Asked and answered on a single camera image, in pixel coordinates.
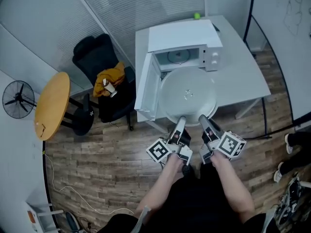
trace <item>black fan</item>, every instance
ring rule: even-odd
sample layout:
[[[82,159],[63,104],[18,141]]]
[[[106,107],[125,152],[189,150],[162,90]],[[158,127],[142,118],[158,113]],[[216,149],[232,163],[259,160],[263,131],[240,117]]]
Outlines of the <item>black fan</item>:
[[[10,117],[23,118],[36,106],[34,91],[24,81],[13,81],[4,90],[2,104]]]

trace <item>wooden round table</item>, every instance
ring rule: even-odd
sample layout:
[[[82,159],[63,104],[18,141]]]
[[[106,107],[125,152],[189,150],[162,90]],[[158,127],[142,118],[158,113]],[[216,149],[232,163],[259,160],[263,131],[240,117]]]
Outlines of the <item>wooden round table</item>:
[[[40,140],[49,140],[60,125],[72,128],[78,135],[86,134],[91,128],[94,120],[93,109],[90,106],[84,109],[81,103],[69,96],[68,74],[55,74],[44,87],[35,110],[35,133]],[[69,102],[78,107],[74,115],[66,112]],[[71,119],[72,124],[63,121],[64,117]]]
[[[67,110],[70,79],[60,72],[44,87],[35,110],[35,133],[40,140],[50,139],[58,130]]]

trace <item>window blinds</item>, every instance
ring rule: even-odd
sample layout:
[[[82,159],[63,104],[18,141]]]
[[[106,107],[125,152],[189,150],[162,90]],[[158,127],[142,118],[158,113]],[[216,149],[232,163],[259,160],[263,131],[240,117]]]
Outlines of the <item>window blinds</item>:
[[[0,23],[43,61],[67,72],[82,89],[91,87],[71,61],[73,48],[84,37],[103,31],[79,0],[1,0]]]
[[[132,63],[135,63],[135,31],[191,18],[195,12],[204,15],[204,0],[85,1]]]

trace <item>person's arm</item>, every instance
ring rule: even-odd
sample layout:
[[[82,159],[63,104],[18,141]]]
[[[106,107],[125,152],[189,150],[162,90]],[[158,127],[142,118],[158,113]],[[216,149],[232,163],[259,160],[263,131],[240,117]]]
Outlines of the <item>person's arm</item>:
[[[134,214],[135,217],[139,218],[143,208],[148,206],[151,209],[146,218],[146,220],[148,220],[154,212],[162,207],[169,195],[171,186],[174,182],[174,177],[182,164],[183,160],[179,159],[177,154],[172,154],[168,158],[158,180],[139,203]]]
[[[245,223],[256,214],[251,194],[223,154],[214,151],[211,161],[218,172],[229,205],[239,215],[241,222]]]

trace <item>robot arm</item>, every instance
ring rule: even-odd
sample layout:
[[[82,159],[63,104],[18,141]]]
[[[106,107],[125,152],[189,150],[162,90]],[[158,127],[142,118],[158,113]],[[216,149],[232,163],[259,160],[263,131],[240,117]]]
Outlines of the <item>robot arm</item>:
[[[185,131],[185,125],[186,118],[182,116],[170,133],[169,138],[159,138],[147,149],[154,161],[159,163],[170,153],[176,153],[180,159],[186,161],[186,165],[189,165],[192,157],[192,150],[189,148],[191,137]]]
[[[199,122],[203,127],[204,145],[200,149],[200,155],[204,164],[214,150],[222,152],[230,159],[239,156],[246,144],[245,140],[230,131],[224,132],[213,119],[208,119],[205,115],[199,117]]]

